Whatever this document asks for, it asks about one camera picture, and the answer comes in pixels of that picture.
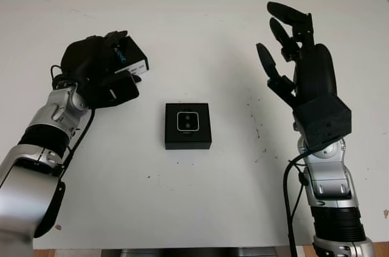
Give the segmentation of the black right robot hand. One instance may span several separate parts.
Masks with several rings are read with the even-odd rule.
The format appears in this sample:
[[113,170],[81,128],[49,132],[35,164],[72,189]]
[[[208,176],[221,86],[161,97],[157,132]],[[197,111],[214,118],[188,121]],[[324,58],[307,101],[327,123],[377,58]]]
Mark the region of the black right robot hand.
[[295,63],[294,78],[280,75],[265,45],[256,49],[269,77],[267,85],[290,107],[296,108],[328,94],[336,94],[336,78],[328,48],[314,42],[312,15],[278,2],[268,2],[269,25],[281,44],[285,61]]

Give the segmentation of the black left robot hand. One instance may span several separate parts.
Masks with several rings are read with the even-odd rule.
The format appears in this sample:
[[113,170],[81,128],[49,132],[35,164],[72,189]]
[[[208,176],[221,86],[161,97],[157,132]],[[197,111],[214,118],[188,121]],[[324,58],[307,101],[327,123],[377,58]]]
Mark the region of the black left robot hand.
[[92,35],[70,44],[60,67],[64,75],[88,79],[105,78],[124,70],[141,75],[150,69],[148,58],[126,30]]

